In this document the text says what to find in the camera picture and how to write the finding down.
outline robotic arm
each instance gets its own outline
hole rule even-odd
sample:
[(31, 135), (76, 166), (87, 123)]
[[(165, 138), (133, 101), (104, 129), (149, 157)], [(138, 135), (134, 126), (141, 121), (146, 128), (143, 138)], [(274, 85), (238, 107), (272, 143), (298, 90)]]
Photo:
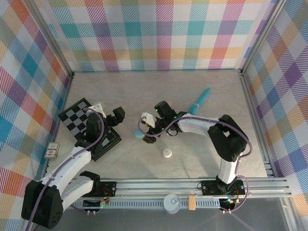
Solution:
[(26, 186), (21, 214), (23, 219), (52, 229), (60, 221), (63, 212), (78, 198), (84, 195), (105, 197), (97, 174), (84, 171), (74, 182), (70, 181), (87, 163), (96, 161), (120, 141), (105, 140), (112, 127), (123, 122), (125, 112), (119, 107), (113, 111), (115, 116), (105, 116), (101, 112), (89, 110), (94, 113), (89, 115), (86, 130), (70, 155), (52, 173), (40, 181), (32, 180)]
[[(229, 115), (210, 119), (194, 116), (186, 112), (177, 114), (165, 101), (161, 101), (154, 108), (161, 118), (149, 113), (141, 115), (141, 122), (149, 126), (149, 130), (143, 140), (147, 143), (154, 143), (156, 137), (153, 135), (160, 133), (174, 120), (177, 120), (177, 122), (169, 127), (170, 130), (174, 130), (177, 133), (192, 132), (209, 136), (218, 155), (221, 157), (220, 171), (216, 177), (217, 187), (222, 194), (226, 194), (236, 182), (235, 171), (238, 159), (247, 145), (245, 139), (230, 128), (233, 127), (244, 134), (234, 120)], [(220, 121), (230, 125), (230, 127), (209, 121)]]

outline blue object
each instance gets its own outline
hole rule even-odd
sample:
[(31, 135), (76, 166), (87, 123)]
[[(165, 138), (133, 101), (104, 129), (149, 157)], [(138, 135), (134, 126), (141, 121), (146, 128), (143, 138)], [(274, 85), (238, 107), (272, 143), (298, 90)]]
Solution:
[(203, 104), (203, 102), (205, 101), (205, 99), (207, 98), (208, 94), (210, 93), (211, 88), (207, 88), (201, 95), (200, 97), (197, 99), (196, 103), (194, 103), (188, 113), (195, 115), (197, 114), (199, 107)]
[(139, 129), (136, 129), (136, 130), (134, 131), (134, 136), (135, 136), (136, 138), (142, 138), (142, 137), (144, 136), (144, 134), (143, 134), (141, 131), (139, 131)]

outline wire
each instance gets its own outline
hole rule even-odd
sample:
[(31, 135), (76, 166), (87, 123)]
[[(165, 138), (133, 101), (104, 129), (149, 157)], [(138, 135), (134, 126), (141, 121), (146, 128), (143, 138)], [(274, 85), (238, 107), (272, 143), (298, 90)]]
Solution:
[(223, 126), (226, 126), (226, 127), (230, 128), (230, 129), (232, 129), (232, 130), (235, 131), (237, 134), (239, 134), (239, 135), (247, 142), (247, 144), (248, 144), (248, 146), (249, 146), (249, 152), (246, 153), (246, 154), (243, 154), (243, 155), (239, 156), (238, 161), (237, 161), (237, 164), (236, 164), (236, 167), (235, 167), (235, 175), (236, 175), (237, 177), (239, 177), (239, 178), (244, 178), (244, 179), (245, 179), (246, 184), (247, 184), (247, 192), (246, 192), (246, 195), (245, 195), (243, 201), (241, 202), (241, 204), (240, 204), (237, 208), (233, 209), (232, 211), (235, 211), (235, 210), (237, 210), (237, 209), (239, 209), (240, 207), (243, 206), (243, 204), (244, 204), (244, 202), (246, 201), (247, 196), (248, 196), (248, 192), (249, 192), (249, 182), (248, 182), (248, 179), (247, 179), (245, 176), (238, 176), (238, 175), (237, 175), (237, 171), (238, 171), (238, 167), (239, 167), (239, 163), (240, 163), (241, 159), (242, 159), (243, 157), (245, 157), (245, 156), (250, 155), (250, 154), (252, 153), (253, 147), (252, 147), (252, 144), (251, 144), (251, 142), (249, 141), (249, 139), (248, 139), (241, 131), (239, 131), (238, 129), (236, 129), (236, 128), (233, 127), (232, 125), (227, 124), (227, 123), (222, 122), (222, 121), (219, 121), (219, 120), (207, 119), (207, 118), (203, 118), (203, 117), (187, 116), (187, 117), (176, 118), (176, 119), (173, 120), (170, 124), (168, 124), (168, 126), (165, 127), (161, 132), (159, 132), (159, 133), (157, 133), (157, 134), (154, 134), (154, 135), (151, 135), (151, 134), (147, 134), (146, 132), (144, 132), (144, 131), (141, 129), (141, 121), (142, 121), (143, 119), (145, 119), (145, 118), (146, 118), (146, 117), (143, 116), (143, 117), (141, 117), (141, 118), (139, 119), (139, 121), (138, 121), (138, 128), (139, 128), (139, 130), (141, 131), (141, 133), (143, 133), (145, 136), (148, 136), (148, 137), (160, 136), (160, 135), (163, 134), (166, 130), (168, 130), (174, 123), (176, 123), (176, 122), (178, 122), (178, 121), (180, 121), (180, 120), (183, 120), (183, 119), (194, 119), (194, 120), (201, 120), (201, 121), (205, 121), (205, 122), (209, 122), (209, 123), (221, 124), (221, 125), (223, 125)]
[(237, 171), (238, 171), (238, 166), (239, 166), (239, 163), (240, 163), (240, 160), (245, 157), (245, 156), (248, 156), (251, 154), (252, 152), (252, 144), (251, 142), (249, 141), (249, 139), (241, 132), (239, 131), (238, 129), (236, 129), (235, 127), (233, 127), (232, 125), (230, 124), (227, 124), (225, 122), (222, 122), (222, 121), (219, 121), (219, 120), (213, 120), (213, 119), (207, 119), (207, 118), (203, 118), (203, 117), (195, 117), (195, 116), (187, 116), (187, 117), (180, 117), (180, 118), (176, 118), (175, 120), (173, 120), (170, 124), (168, 124), (167, 127), (165, 127), (161, 132), (157, 133), (157, 134), (154, 134), (154, 135), (151, 135), (151, 134), (147, 134), (146, 132), (144, 132), (142, 129), (141, 129), (141, 122), (143, 119), (145, 119), (146, 117), (143, 116), (139, 119), (138, 121), (138, 129), (141, 131), (141, 133), (143, 133), (145, 136), (148, 136), (148, 137), (156, 137), (156, 136), (160, 136), (161, 134), (163, 134), (166, 130), (168, 130), (175, 122), (178, 122), (180, 120), (183, 120), (183, 119), (194, 119), (194, 120), (201, 120), (201, 121), (205, 121), (205, 122), (209, 122), (209, 123), (217, 123), (217, 124), (221, 124), (223, 126), (226, 126), (230, 129), (232, 129), (233, 131), (235, 131), (237, 134), (239, 134), (248, 144), (249, 146), (249, 152), (244, 154), (244, 155), (241, 155), (239, 156), (238, 158), (238, 162), (236, 164), (236, 167), (235, 167), (235, 174), (237, 174)]
[(236, 196), (236, 199), (239, 199), (239, 190), (237, 188), (234, 188), (236, 190), (236, 193), (237, 193), (237, 196)]
[[(240, 204), (238, 207), (236, 207), (236, 208), (230, 210), (230, 212), (231, 212), (231, 211), (232, 211), (232, 212), (233, 212), (233, 211), (236, 211), (236, 210), (238, 210), (240, 207), (243, 206), (244, 202), (245, 202), (246, 199), (247, 199), (248, 192), (249, 192), (249, 182), (248, 182), (248, 179), (247, 179), (246, 177), (244, 177), (244, 176), (237, 176), (237, 177), (238, 177), (238, 178), (244, 178), (244, 179), (245, 179), (246, 184), (247, 184), (247, 192), (246, 192), (246, 195), (245, 195), (243, 201), (241, 202), (241, 204)], [(229, 212), (229, 210), (227, 210), (227, 209), (225, 209), (225, 208), (222, 208), (222, 207), (220, 207), (220, 208), (221, 208), (222, 210), (225, 210), (225, 211)]]
[(37, 230), (38, 228), (39, 228), (39, 225), (38, 225), (38, 226), (36, 226), (36, 227), (33, 229), (33, 231)]
[(169, 136), (177, 136), (179, 132), (177, 131), (177, 133), (176, 133), (175, 135), (171, 135), (171, 134), (169, 133), (169, 130), (166, 130), (166, 133), (168, 133)]
[[(201, 182), (200, 182), (199, 184), (201, 184)], [(198, 187), (199, 184), (197, 184), (197, 189), (202, 190), (202, 188), (199, 188), (199, 187)]]
[(93, 206), (100, 206), (100, 201), (92, 202), (92, 201), (84, 200), (83, 203), (87, 203), (87, 204), (93, 205)]
[[(95, 110), (91, 109), (91, 108), (88, 108), (88, 107), (85, 107), (83, 108), (83, 111), (85, 110), (89, 110), (89, 111), (92, 111), (93, 113), (95, 113), (97, 115), (97, 117), (100, 119), (100, 122), (102, 124), (102, 131), (101, 131), (101, 134), (100, 136), (97, 138), (96, 141), (94, 141), (92, 144), (88, 145), (87, 147), (85, 147), (84, 149), (81, 149), (80, 151), (76, 152), (73, 157), (76, 157), (78, 156), (79, 154), (83, 153), (85, 150), (88, 150), (89, 148), (93, 147), (94, 145), (96, 145), (100, 140), (101, 138), (103, 137), (103, 133), (104, 133), (104, 122), (103, 122), (103, 119), (101, 118), (100, 114), (98, 114), (98, 112), (96, 112)], [(50, 184), (50, 182), (54, 179), (54, 177), (57, 175), (57, 173), (68, 163), (70, 162), (73, 157), (70, 157), (68, 158), (66, 161), (64, 161), (56, 170), (55, 172), (52, 174), (52, 176), (49, 178), (49, 180), (47, 181), (47, 183), (44, 185), (43, 189), (40, 191), (39, 195), (38, 195), (38, 198), (37, 198), (37, 201), (35, 202), (35, 205), (33, 207), (33, 210), (32, 210), (32, 213), (31, 213), (31, 216), (30, 216), (30, 219), (29, 219), (29, 222), (27, 224), (27, 227), (26, 227), (26, 231), (29, 231), (30, 229), (30, 225), (31, 225), (31, 222), (33, 221), (33, 218), (34, 218), (34, 215), (35, 215), (35, 212), (38, 208), (38, 205), (39, 205), (39, 202), (46, 190), (46, 188), (48, 187), (48, 185)]]
[(105, 190), (108, 191), (108, 193), (109, 193), (108, 200), (110, 200), (110, 191), (109, 191), (109, 189), (107, 189), (107, 188), (102, 188), (102, 190), (104, 191), (105, 194), (107, 194)]
[(77, 208), (76, 206), (74, 206), (74, 205), (70, 205), (73, 209), (75, 209), (75, 210), (78, 210), (79, 212), (82, 212), (82, 213), (86, 213), (87, 214), (87, 211), (86, 210), (84, 210), (84, 209), (82, 209), (82, 208)]

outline wooden block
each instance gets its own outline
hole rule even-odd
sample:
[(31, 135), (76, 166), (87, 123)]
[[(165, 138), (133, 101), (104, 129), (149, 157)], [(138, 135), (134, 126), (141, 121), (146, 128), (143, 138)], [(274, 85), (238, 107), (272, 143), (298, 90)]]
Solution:
[(195, 196), (188, 196), (188, 209), (196, 210), (196, 197)]

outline small card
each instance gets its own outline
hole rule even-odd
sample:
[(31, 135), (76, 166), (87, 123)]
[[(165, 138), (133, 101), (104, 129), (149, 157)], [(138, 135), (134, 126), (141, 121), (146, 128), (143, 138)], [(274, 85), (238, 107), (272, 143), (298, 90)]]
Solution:
[(59, 142), (49, 142), (46, 153), (45, 153), (45, 158), (56, 159), (58, 156), (59, 149), (60, 149)]

